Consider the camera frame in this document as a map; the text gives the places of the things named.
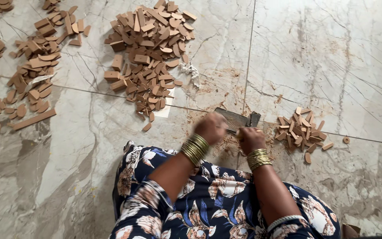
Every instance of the bangle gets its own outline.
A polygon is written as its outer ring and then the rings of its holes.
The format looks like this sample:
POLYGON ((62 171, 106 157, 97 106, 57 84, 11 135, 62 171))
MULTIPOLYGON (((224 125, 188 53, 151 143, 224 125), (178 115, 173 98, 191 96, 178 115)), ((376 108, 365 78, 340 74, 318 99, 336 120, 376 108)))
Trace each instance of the bangle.
POLYGON ((250 169, 253 171, 259 166, 272 165, 271 160, 268 158, 266 149, 256 149, 247 156, 247 163, 250 169))
POLYGON ((209 144, 198 134, 191 136, 181 147, 181 152, 183 152, 195 166, 199 165, 200 160, 204 158, 208 151, 209 144))

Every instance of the white paper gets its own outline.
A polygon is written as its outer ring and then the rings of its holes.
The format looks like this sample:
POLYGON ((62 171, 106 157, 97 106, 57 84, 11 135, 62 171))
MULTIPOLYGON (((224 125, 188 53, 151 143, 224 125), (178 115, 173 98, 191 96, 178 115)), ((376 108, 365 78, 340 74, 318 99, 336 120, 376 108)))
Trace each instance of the white paper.
MULTIPOLYGON (((169 89, 169 90, 170 90, 169 95, 174 97, 175 96, 175 88, 169 89)), ((166 100, 166 106, 159 111, 155 111, 154 116, 163 117, 163 118, 169 117, 169 111, 170 111, 171 106, 168 106, 168 105, 172 104, 173 98, 165 98, 165 100, 166 100)))

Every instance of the metal tool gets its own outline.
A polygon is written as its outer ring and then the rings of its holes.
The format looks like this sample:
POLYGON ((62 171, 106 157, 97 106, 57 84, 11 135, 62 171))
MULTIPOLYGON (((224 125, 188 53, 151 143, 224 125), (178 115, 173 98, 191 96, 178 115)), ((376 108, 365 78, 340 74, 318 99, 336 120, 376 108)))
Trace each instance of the metal tool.
POLYGON ((257 127, 257 124, 260 120, 260 114, 256 112, 252 112, 250 117, 227 111, 219 107, 215 109, 215 112, 223 115, 226 118, 226 123, 228 124, 226 131, 228 133, 234 134, 237 138, 239 137, 239 135, 237 135, 237 131, 239 134, 239 128, 257 127))

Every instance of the hand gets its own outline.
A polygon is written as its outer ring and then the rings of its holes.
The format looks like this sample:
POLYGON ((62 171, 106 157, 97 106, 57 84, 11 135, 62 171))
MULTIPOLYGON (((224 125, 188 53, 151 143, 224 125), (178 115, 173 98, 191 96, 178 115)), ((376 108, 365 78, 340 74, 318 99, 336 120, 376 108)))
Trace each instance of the hand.
POLYGON ((257 128, 240 128, 243 137, 240 146, 245 155, 249 155, 256 149, 266 149, 265 135, 263 131, 256 132, 257 128))
POLYGON ((227 128, 225 117, 218 113, 209 113, 197 123, 194 133, 203 137, 209 145, 214 145, 225 136, 227 128))

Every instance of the marble tile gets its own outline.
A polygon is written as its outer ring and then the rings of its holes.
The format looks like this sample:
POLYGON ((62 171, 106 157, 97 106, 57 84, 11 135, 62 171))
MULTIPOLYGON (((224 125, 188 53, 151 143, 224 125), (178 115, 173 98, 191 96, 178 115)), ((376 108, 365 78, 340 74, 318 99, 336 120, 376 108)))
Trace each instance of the marble tile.
MULTIPOLYGON (((27 35, 32 35, 35 31, 32 23, 45 16, 41 2, 18 2, 19 5, 22 3, 24 8, 17 7, 9 14, 0 16, 0 35, 8 46, 6 56, 0 61, 2 76, 10 77, 22 62, 8 56, 8 52, 15 49, 12 46, 14 40, 25 40, 27 35), (26 12, 31 13, 27 20, 23 17, 26 12)), ((173 70, 172 74, 184 82, 173 104, 200 110, 214 110, 221 106, 236 112, 242 111, 254 0, 227 3, 200 1, 192 4, 181 0, 175 3, 180 9, 187 9, 198 17, 192 23, 196 29, 196 39, 188 42, 187 53, 200 73, 201 87, 197 89, 193 86, 190 75, 173 70)), ((53 82, 74 89, 114 94, 103 78, 103 72, 111 68, 114 52, 103 42, 112 31, 109 22, 117 14, 135 9, 140 4, 152 6, 154 1, 63 2, 60 8, 65 10, 78 5, 74 13, 76 18, 84 18, 85 24, 91 24, 92 28, 90 36, 83 37, 81 47, 63 46, 64 54, 56 67, 57 75, 53 82)))
MULTIPOLYGON (((8 78, 0 78, 0 96, 8 78)), ((167 118, 147 122, 124 98, 53 86, 57 115, 13 132, 0 120, 0 238, 108 236, 114 225, 111 193, 123 146, 179 149, 205 113, 171 107, 167 118)), ((208 161, 237 166, 237 147, 216 146, 208 161)))
POLYGON ((247 111, 310 107, 326 132, 382 141, 382 2, 256 1, 247 111))
MULTIPOLYGON (((328 134, 325 143, 334 147, 311 154, 312 164, 296 149, 288 154, 282 142, 273 140, 273 124, 264 129, 273 166, 284 182, 292 183, 320 197, 337 214, 341 223, 362 228, 364 236, 382 235, 382 143, 328 134)), ((250 171, 245 157, 239 158, 239 170, 250 171)))

